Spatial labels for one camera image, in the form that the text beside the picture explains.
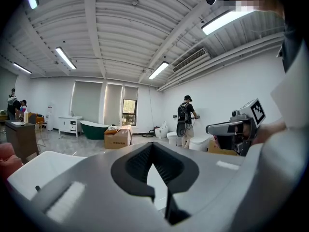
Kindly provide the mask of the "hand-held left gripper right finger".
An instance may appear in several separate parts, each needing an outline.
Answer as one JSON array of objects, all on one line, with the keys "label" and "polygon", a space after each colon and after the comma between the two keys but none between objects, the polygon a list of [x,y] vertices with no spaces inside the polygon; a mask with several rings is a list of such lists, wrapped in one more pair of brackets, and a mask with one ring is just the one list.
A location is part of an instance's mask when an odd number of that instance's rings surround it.
[{"label": "hand-held left gripper right finger", "polygon": [[191,188],[199,176],[198,165],[157,142],[152,144],[152,163],[167,186],[165,219],[174,225],[189,218],[190,214],[178,207],[173,195],[187,192]]}]

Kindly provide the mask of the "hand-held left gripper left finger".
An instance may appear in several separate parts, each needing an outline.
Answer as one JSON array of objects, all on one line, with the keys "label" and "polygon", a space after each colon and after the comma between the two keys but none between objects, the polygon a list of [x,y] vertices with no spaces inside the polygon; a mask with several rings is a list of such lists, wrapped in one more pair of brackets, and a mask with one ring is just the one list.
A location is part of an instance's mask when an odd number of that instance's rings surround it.
[{"label": "hand-held left gripper left finger", "polygon": [[153,143],[146,143],[118,158],[111,166],[114,182],[126,193],[155,199],[155,189],[147,185],[149,170],[153,164]]}]

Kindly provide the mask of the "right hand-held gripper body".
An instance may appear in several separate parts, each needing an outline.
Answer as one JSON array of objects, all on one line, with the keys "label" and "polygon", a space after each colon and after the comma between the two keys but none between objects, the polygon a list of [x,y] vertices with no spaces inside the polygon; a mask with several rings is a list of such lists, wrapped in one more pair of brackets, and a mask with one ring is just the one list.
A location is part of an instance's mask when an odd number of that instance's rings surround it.
[{"label": "right hand-held gripper body", "polygon": [[228,122],[208,125],[207,134],[213,135],[221,149],[246,156],[266,114],[258,98],[232,111]]}]

